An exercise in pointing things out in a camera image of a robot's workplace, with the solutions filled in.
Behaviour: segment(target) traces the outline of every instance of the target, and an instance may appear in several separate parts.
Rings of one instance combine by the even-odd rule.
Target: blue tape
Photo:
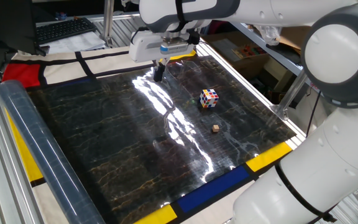
[[[187,213],[248,177],[249,174],[242,166],[237,167],[227,174],[204,184],[190,194],[185,195],[177,202],[181,209]]]

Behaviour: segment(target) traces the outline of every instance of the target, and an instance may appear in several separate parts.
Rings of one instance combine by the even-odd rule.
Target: black tape
[[[278,176],[280,177],[281,181],[285,184],[287,189],[291,192],[291,194],[301,203],[309,212],[318,216],[318,218],[322,218],[326,222],[336,222],[337,220],[328,212],[320,212],[317,208],[314,208],[309,202],[307,202],[296,189],[292,186],[290,181],[285,176],[284,172],[281,169],[280,164],[275,166]]]
[[[175,4],[177,5],[179,26],[174,31],[171,31],[171,32],[181,31],[185,27],[185,25],[189,22],[189,21],[186,21],[185,15],[183,13],[183,0],[175,0]]]

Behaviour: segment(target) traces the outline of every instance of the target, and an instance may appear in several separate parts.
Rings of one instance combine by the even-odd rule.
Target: small wooden block
[[[212,126],[212,132],[214,132],[214,133],[218,133],[219,132],[219,126],[218,125],[214,125],[214,126]]]

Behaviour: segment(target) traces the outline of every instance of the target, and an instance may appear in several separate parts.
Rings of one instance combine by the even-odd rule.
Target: computer monitor
[[[0,0],[0,40],[9,47],[45,55],[37,43],[31,0]]]

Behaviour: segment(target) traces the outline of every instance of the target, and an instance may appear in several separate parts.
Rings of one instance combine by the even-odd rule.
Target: rubik's cube
[[[200,102],[204,108],[215,107],[218,100],[219,96],[215,90],[203,90],[200,95]]]

